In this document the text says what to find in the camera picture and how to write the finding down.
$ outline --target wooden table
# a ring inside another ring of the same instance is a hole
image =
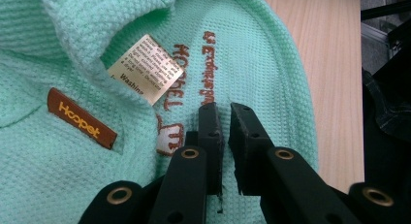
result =
[[[347,192],[364,181],[360,0],[266,0],[291,32],[314,106],[319,174]]]

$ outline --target mounting hole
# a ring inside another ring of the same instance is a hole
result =
[[[208,133],[208,135],[209,135],[210,137],[217,137],[217,136],[220,135],[220,133],[218,133],[218,132],[216,131],[216,132]]]
[[[197,156],[199,156],[199,151],[189,148],[189,149],[185,149],[184,151],[181,152],[181,156],[183,158],[197,158]]]
[[[329,213],[326,215],[326,219],[331,224],[342,224],[341,218],[334,213]]]
[[[112,205],[120,205],[131,198],[133,192],[128,187],[117,187],[107,195],[107,201]]]
[[[375,188],[365,187],[363,188],[363,195],[369,199],[372,203],[382,207],[390,207],[394,204],[393,198],[389,195]]]
[[[179,211],[174,211],[167,217],[167,221],[169,223],[180,223],[182,222],[182,219],[184,219],[184,217]]]
[[[275,151],[275,155],[278,158],[285,159],[285,160],[290,160],[290,159],[294,158],[294,154],[292,152],[288,151],[288,150],[285,150],[285,149],[277,149]]]

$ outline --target waffle knit fabric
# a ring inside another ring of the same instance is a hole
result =
[[[155,150],[161,130],[197,130],[198,107],[212,99],[226,140],[230,103],[241,103],[253,108],[275,145],[297,150],[317,168],[300,58],[263,0],[0,3],[0,223],[75,223],[109,183],[146,186],[170,162]],[[153,107],[107,73],[146,33],[186,69],[178,92]],[[205,41],[205,34],[213,34],[214,42]],[[209,81],[207,47],[215,66]],[[113,150],[47,111],[51,87],[117,132]],[[208,196],[207,222],[264,222],[259,198],[237,192],[228,147],[223,163],[223,202]]]

